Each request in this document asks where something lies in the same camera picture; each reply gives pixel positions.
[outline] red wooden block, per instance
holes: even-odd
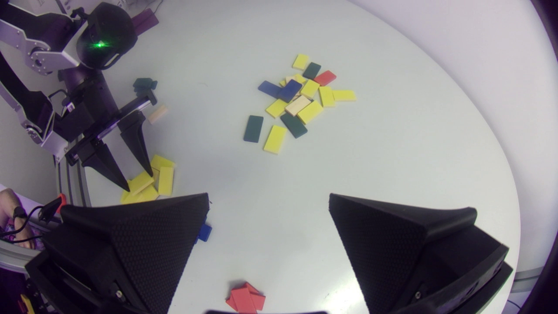
[[[327,70],[327,71],[323,72],[322,74],[318,75],[316,78],[314,78],[314,81],[316,83],[320,84],[320,86],[326,86],[336,78],[337,78],[337,75],[335,75],[331,71]]]
[[[257,314],[254,302],[248,288],[234,289],[230,292],[230,296],[234,298],[237,305],[237,311],[240,314]]]
[[[232,307],[233,310],[235,310],[236,312],[238,312],[237,304],[234,303],[234,298],[233,298],[232,295],[231,295],[225,302],[226,302],[230,307]]]
[[[257,291],[253,285],[249,284],[248,282],[246,282],[242,288],[248,288],[248,291],[250,291],[250,293],[254,293],[254,294],[259,294],[259,291]]]
[[[263,310],[263,303],[266,301],[266,298],[255,293],[251,293],[250,296],[252,297],[252,302],[254,303],[255,308],[258,311]]]

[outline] white tabletop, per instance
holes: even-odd
[[[208,192],[208,242],[195,245],[169,313],[231,309],[249,281],[263,312],[367,313],[328,213],[329,193],[432,208],[475,207],[477,226],[509,246],[515,268],[519,208],[502,149],[471,100],[411,41],[345,1],[172,1],[161,23],[105,71],[121,106],[138,77],[159,81],[169,114],[143,132],[150,156],[177,163],[174,196]],[[327,108],[279,155],[262,150],[278,83],[298,53],[331,70],[358,101]],[[242,140],[264,116],[260,143]],[[117,131],[105,138],[124,175],[142,171]],[[117,204],[116,185],[87,169],[93,206]],[[484,313],[501,312],[513,275]]]

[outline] white wall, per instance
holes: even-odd
[[[543,266],[558,228],[558,63],[531,2],[352,2],[415,42],[475,103],[516,181],[521,208],[517,271]]]
[[[16,49],[1,43],[0,51],[30,90],[45,94],[62,87],[56,74],[41,77],[23,63]],[[39,203],[56,197],[52,155],[36,145],[20,126],[16,113],[0,97],[0,183]]]

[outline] pile of blocks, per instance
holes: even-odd
[[[263,146],[265,151],[278,154],[287,129],[296,139],[306,134],[308,132],[306,125],[324,108],[335,107],[336,102],[357,100],[353,91],[333,90],[328,84],[337,76],[329,70],[318,75],[321,65],[311,62],[306,66],[308,61],[307,55],[299,54],[292,67],[303,70],[302,75],[297,73],[286,77],[279,82],[280,86],[264,81],[258,87],[260,91],[277,99],[267,107],[266,112],[273,118],[280,117],[286,126],[286,128],[278,125],[271,127],[270,134]],[[321,103],[314,98],[316,93],[320,95]],[[250,116],[244,133],[244,141],[258,143],[262,125],[262,116]]]
[[[230,291],[230,297],[226,303],[239,313],[257,314],[257,311],[263,310],[265,301],[265,296],[261,295],[251,284],[244,283],[242,287]]]
[[[123,191],[121,204],[132,204],[156,200],[159,195],[172,195],[172,180],[175,163],[159,155],[151,160],[153,177],[146,171],[128,181],[130,192]]]

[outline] textured black surface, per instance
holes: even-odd
[[[403,292],[424,245],[474,224],[474,208],[431,210],[331,194],[329,210],[370,313]]]
[[[153,314],[165,314],[209,210],[208,195],[123,206],[65,206],[64,224],[109,240]]]

